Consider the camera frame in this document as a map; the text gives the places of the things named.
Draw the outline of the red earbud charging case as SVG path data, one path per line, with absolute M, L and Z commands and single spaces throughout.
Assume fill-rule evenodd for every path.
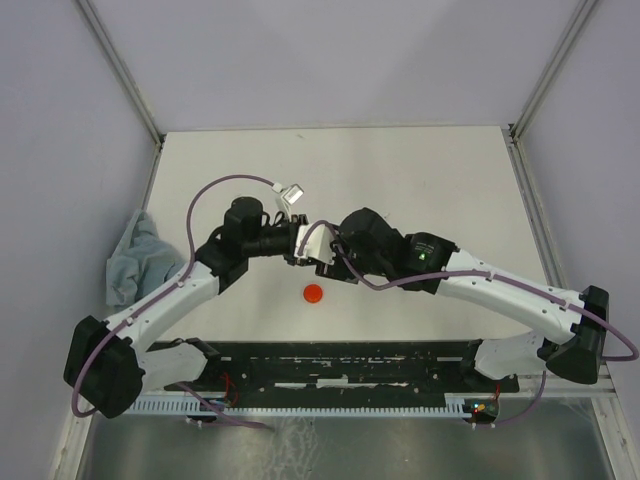
M 310 304 L 316 304 L 323 299 L 324 291 L 318 284 L 308 284 L 303 289 L 303 298 Z

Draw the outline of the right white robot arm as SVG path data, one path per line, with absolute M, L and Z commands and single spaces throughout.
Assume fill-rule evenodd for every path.
M 426 232 L 403 235 L 368 208 L 338 226 L 315 222 L 299 234 L 295 254 L 318 261 L 329 278 L 383 277 L 382 289 L 467 301 L 526 326 L 521 335 L 470 342 L 458 368 L 469 390 L 542 371 L 577 384 L 597 381 L 609 299 L 602 289 L 576 292 L 513 277 L 452 241 Z

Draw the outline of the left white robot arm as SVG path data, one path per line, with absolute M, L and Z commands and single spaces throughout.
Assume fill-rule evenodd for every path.
M 75 327 L 63 378 L 72 388 L 78 417 L 96 412 L 114 418 L 143 393 L 184 382 L 209 390 L 221 378 L 217 352 L 199 339 L 160 350 L 153 344 L 201 304 L 243 276 L 255 257 L 298 260 L 298 243 L 307 231 L 306 215 L 282 210 L 281 220 L 263 221 L 262 203 L 234 200 L 223 223 L 176 274 L 132 306 L 98 320 L 88 316 Z

